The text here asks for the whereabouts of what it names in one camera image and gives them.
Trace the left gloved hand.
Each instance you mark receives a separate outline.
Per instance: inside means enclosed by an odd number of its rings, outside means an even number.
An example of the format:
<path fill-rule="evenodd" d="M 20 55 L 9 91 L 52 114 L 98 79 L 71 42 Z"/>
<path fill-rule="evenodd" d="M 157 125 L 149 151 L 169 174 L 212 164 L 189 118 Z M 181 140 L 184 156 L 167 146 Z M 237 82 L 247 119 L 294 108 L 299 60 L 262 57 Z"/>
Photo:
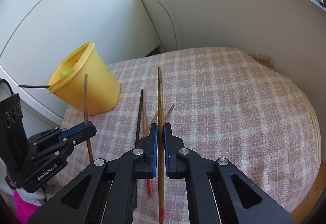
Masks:
<path fill-rule="evenodd" d="M 47 182 L 38 180 L 35 175 L 37 168 L 35 163 L 25 162 L 18 168 L 13 168 L 11 164 L 3 162 L 6 169 L 4 177 L 6 184 L 18 192 L 24 202 L 35 206 L 42 206 L 52 198 L 61 188 L 58 177 L 53 176 Z"/>

